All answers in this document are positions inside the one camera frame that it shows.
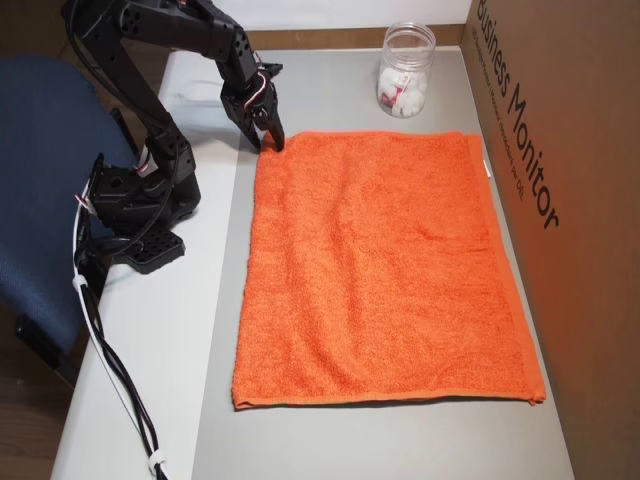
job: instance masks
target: black cable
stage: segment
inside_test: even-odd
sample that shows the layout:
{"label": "black cable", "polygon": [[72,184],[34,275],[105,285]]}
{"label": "black cable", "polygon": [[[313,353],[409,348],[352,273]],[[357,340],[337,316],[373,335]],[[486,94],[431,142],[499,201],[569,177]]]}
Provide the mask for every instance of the black cable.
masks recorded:
{"label": "black cable", "polygon": [[176,158],[173,162],[173,172],[171,173],[171,180],[169,180],[169,185],[167,186],[167,189],[164,192],[162,201],[160,202],[160,205],[156,209],[153,216],[149,218],[149,220],[147,220],[147,223],[145,223],[144,226],[140,230],[138,230],[138,233],[136,233],[124,246],[118,248],[115,252],[106,252],[106,255],[115,257],[127,251],[133,245],[138,243],[140,239],[144,237],[149,230],[151,230],[151,227],[153,227],[153,224],[156,223],[158,218],[160,218],[160,215],[162,215],[162,212],[164,211],[165,207],[167,206],[167,203],[169,202],[169,197],[171,197],[171,192],[173,191],[173,187],[176,183],[176,178],[178,176],[178,163],[179,163],[178,158],[179,158],[179,154],[178,154],[178,150],[176,149]]}
{"label": "black cable", "polygon": [[153,117],[152,115],[149,115],[147,112],[143,111],[138,106],[136,106],[134,102],[126,98],[125,94],[121,90],[119,90],[115,84],[112,85],[111,83],[109,83],[108,80],[103,78],[103,76],[98,73],[97,71],[98,69],[91,64],[91,62],[86,57],[84,52],[82,52],[82,50],[78,46],[78,43],[76,42],[75,33],[73,31],[78,3],[79,3],[79,0],[74,0],[73,3],[71,4],[71,8],[69,10],[69,16],[65,21],[65,28],[67,30],[67,36],[69,37],[69,43],[71,44],[73,51],[76,53],[80,61],[87,68],[87,70],[89,70],[91,75],[93,75],[93,77],[100,83],[100,85],[102,85],[111,95],[117,98],[123,105],[126,105],[127,108],[132,110],[136,115],[144,118],[147,122],[155,125],[156,127],[163,128],[163,129],[168,128],[170,126],[169,122],[159,120]]}
{"label": "black cable", "polygon": [[[136,421],[138,423],[138,428],[140,430],[140,436],[141,436],[145,451],[147,452],[147,456],[151,456],[151,454],[156,450],[158,450],[159,448],[158,437],[156,434],[155,426],[151,421],[151,418],[144,406],[144,403],[142,402],[142,399],[140,398],[138,390],[136,389],[135,384],[133,383],[133,380],[129,375],[129,372],[127,371],[124,364],[122,363],[122,360],[120,360],[120,357],[118,357],[116,352],[113,350],[113,348],[111,348],[111,346],[109,345],[109,343],[106,341],[104,337],[102,319],[100,317],[100,312],[98,310],[96,299],[93,297],[91,290],[89,289],[88,286],[83,285],[81,287],[81,293],[82,293],[82,299],[85,302],[85,305],[91,305],[91,308],[94,311],[94,320],[89,322],[89,326],[92,329],[93,333],[95,334],[95,337],[98,340],[100,347],[102,348],[102,351],[105,356],[105,360],[107,361],[109,368],[111,368],[111,370],[115,373],[116,377],[122,383],[123,387],[127,392],[127,395],[129,396],[131,405],[136,415]],[[151,445],[153,446],[153,448],[149,444],[149,439],[147,438],[147,433],[146,433],[147,431],[151,435]],[[166,476],[160,464],[156,464],[154,469],[156,471],[156,478],[158,478],[159,480],[166,480]]]}

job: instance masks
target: gray table surface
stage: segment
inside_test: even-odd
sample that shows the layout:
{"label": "gray table surface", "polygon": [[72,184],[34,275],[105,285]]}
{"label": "gray table surface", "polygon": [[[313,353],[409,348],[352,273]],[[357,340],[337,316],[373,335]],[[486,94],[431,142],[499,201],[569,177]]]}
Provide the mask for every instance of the gray table surface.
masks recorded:
{"label": "gray table surface", "polygon": [[[288,136],[300,131],[479,133],[462,55],[436,52],[425,109],[395,119],[375,99],[377,51],[268,52],[285,65],[276,85]],[[451,400],[235,412],[231,380],[249,256],[257,155],[242,142],[194,461],[195,479],[570,479],[548,399]],[[493,180],[492,190],[527,321],[531,314]],[[536,340],[538,356],[539,347]]]}

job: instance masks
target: cotton ball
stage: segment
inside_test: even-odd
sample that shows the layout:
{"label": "cotton ball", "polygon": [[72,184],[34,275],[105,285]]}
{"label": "cotton ball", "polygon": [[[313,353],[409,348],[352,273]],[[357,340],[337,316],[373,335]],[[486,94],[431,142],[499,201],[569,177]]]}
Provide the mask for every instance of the cotton ball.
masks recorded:
{"label": "cotton ball", "polygon": [[417,75],[418,90],[423,94],[427,91],[427,74],[422,72]]}
{"label": "cotton ball", "polygon": [[420,85],[420,77],[422,75],[420,73],[415,73],[415,72],[411,72],[411,73],[407,73],[406,74],[406,79],[407,79],[407,83],[406,83],[406,89],[410,89],[410,88],[418,88]]}
{"label": "cotton ball", "polygon": [[402,73],[393,68],[385,68],[378,79],[378,99],[392,106],[398,94],[398,87],[402,87]]}
{"label": "cotton ball", "polygon": [[396,98],[391,114],[395,117],[411,117],[420,111],[423,104],[424,95],[419,90],[405,90]]}

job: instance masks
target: wooden floor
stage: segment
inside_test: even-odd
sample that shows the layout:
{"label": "wooden floor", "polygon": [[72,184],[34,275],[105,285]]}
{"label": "wooden floor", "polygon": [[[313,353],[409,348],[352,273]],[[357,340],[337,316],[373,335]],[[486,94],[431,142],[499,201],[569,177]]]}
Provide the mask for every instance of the wooden floor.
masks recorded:
{"label": "wooden floor", "polygon": [[13,335],[0,306],[0,478],[49,478],[72,389]]}

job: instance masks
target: orange towel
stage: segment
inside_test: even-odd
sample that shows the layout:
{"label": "orange towel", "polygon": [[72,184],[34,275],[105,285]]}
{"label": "orange towel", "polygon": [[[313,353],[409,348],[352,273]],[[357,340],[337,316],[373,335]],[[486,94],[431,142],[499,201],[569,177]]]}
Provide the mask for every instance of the orange towel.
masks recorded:
{"label": "orange towel", "polygon": [[453,395],[545,399],[481,138],[305,133],[265,149],[236,408]]}

